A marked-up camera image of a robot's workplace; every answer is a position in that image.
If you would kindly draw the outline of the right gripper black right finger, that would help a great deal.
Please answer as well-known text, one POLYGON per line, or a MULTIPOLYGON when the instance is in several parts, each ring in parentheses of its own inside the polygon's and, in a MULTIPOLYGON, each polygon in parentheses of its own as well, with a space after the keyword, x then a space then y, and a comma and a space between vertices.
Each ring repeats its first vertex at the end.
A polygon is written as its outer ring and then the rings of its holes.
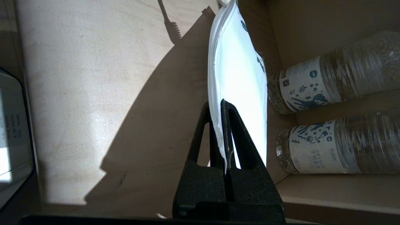
POLYGON ((233 104, 221 100, 224 176, 230 221, 284 221, 284 204, 233 104))

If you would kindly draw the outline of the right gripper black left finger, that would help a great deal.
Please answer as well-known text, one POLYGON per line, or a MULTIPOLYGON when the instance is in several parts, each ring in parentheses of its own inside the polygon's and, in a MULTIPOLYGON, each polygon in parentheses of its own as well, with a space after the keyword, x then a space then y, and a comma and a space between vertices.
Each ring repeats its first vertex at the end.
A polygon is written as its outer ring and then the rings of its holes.
POLYGON ((173 201, 174 219, 224 219, 224 164, 211 120, 209 103, 201 110, 173 201), (204 127, 209 124, 211 166, 198 165, 204 127))

